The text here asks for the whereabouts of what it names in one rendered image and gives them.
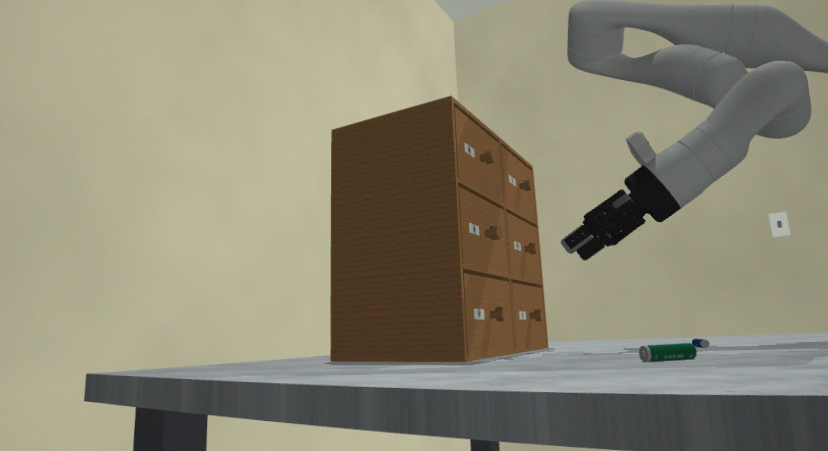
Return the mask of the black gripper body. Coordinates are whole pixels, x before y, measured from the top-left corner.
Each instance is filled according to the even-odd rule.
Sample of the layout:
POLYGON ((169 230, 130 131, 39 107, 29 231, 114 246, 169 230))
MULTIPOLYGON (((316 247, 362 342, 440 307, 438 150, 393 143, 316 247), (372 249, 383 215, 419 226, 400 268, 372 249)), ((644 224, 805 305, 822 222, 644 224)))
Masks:
POLYGON ((644 165, 629 175, 624 183, 635 205, 612 221, 614 224, 631 216, 639 221, 645 214, 650 214, 657 222, 663 222, 681 209, 667 188, 644 165))

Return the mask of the brown wooden chest of drawers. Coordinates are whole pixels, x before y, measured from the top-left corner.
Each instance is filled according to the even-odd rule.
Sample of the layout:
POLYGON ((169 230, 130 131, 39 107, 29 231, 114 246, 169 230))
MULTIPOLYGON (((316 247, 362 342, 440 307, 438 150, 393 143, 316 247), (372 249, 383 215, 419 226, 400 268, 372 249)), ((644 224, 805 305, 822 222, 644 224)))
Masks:
POLYGON ((468 362, 548 348, 533 166, 448 96, 331 130, 331 362, 468 362), (503 203, 458 177, 454 106, 499 143, 503 203), (536 221, 505 204, 501 145, 536 221), (504 210, 508 273, 462 263, 458 186, 504 210), (541 281, 511 275, 506 212, 537 228, 541 281), (514 349, 467 356, 463 273, 508 281, 514 349), (516 349, 511 282, 543 292, 546 345, 516 349))

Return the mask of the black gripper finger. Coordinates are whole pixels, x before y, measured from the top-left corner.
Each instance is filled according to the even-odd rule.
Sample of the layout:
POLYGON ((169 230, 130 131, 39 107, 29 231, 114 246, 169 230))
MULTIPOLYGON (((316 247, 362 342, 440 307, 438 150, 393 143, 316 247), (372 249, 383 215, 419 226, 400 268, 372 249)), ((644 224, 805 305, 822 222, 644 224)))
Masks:
POLYGON ((631 216, 617 224, 612 223, 612 221, 622 214, 625 214, 629 209, 632 209, 634 205, 635 203, 626 194, 626 192, 623 189, 619 190, 593 210, 586 213, 584 221, 582 222, 584 225, 579 226, 573 232, 564 237, 561 240, 562 246, 568 253, 572 254, 593 239, 593 237, 599 236, 604 232, 611 234, 623 227, 627 228, 633 225, 637 221, 634 216, 631 216))
POLYGON ((608 247, 608 246, 611 246, 611 245, 613 245, 613 246, 614 246, 614 245, 617 245, 617 244, 618 244, 618 242, 620 242, 622 239, 624 239, 626 236, 628 236, 630 233, 632 233, 632 232, 633 232, 635 229, 637 229, 639 226, 643 225, 643 224, 645 223, 645 221, 646 221, 646 220, 642 217, 639 221, 636 221, 633 225, 631 225, 631 226, 629 226, 629 227, 627 227, 627 228, 624 228, 622 231, 616 232, 615 234, 613 234, 613 233, 608 234, 608 233, 605 233, 605 232, 604 232, 604 233, 600 234, 598 237, 593 237, 593 239, 592 239, 591 241, 589 241, 588 243, 586 243, 584 246, 582 246, 582 247, 581 247, 580 249, 578 249, 576 252, 579 254, 579 256, 580 256, 583 260, 588 260, 588 259, 589 259, 589 258, 591 258, 593 255, 595 255, 596 253, 598 253, 600 250, 602 250, 603 248, 605 248, 605 245, 606 245, 607 247, 608 247), (632 229, 633 229, 633 230, 632 230, 632 229), (631 231, 630 231, 630 230, 631 230, 631 231), (629 232, 629 231, 630 231, 630 232, 629 232), (628 233, 628 232, 629 232, 629 233, 628 233), (628 233, 628 234, 627 234, 627 233, 628 233), (627 234, 627 235, 626 235, 626 234, 627 234), (625 236, 625 235, 626 235, 626 236, 625 236), (612 237, 611 237, 611 236, 612 236, 612 237), (624 237, 624 238, 623 238, 623 237, 624 237), (621 239, 621 238, 622 238, 622 239, 621 239), (619 239, 620 239, 620 240, 619 240, 619 239), (616 241, 616 240, 617 240, 617 241, 616 241))

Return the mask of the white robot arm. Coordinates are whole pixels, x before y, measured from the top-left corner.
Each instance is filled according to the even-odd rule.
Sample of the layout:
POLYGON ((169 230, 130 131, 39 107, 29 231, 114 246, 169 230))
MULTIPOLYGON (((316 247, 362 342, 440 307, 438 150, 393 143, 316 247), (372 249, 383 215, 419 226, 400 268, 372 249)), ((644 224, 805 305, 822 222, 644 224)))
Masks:
POLYGON ((658 154, 642 132, 626 138, 634 158, 680 208, 737 166, 755 135, 801 132, 812 112, 804 71, 828 73, 827 41, 758 4, 582 1, 569 11, 567 55, 579 70, 662 88, 714 109, 658 154), (655 33, 675 46, 630 57, 620 27, 655 33))

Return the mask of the green aa battery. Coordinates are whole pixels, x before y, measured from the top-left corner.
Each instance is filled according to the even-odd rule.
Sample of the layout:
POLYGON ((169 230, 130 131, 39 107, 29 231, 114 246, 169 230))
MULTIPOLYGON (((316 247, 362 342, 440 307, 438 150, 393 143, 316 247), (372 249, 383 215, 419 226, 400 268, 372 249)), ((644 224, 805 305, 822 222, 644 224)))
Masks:
POLYGON ((645 345, 639 349, 643 362, 688 360, 696 357, 697 351, 692 343, 645 345))

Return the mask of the brown wooden drawer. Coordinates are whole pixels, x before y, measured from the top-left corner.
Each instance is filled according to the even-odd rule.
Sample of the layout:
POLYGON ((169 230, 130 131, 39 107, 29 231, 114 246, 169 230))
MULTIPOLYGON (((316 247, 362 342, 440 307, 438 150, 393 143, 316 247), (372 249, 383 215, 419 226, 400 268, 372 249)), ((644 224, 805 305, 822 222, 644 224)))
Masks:
POLYGON ((516 349, 546 345, 542 288, 511 282, 516 349))
POLYGON ((537 228, 506 212, 511 275, 541 281, 537 228))
POLYGON ((503 203, 499 143, 456 107, 454 117, 458 177, 503 203))
POLYGON ((463 284, 467 356, 514 349, 509 282, 463 273, 463 284))
POLYGON ((462 263, 509 274, 504 210, 458 190, 462 263))
POLYGON ((503 146, 501 152, 505 204, 536 221, 532 171, 503 146))

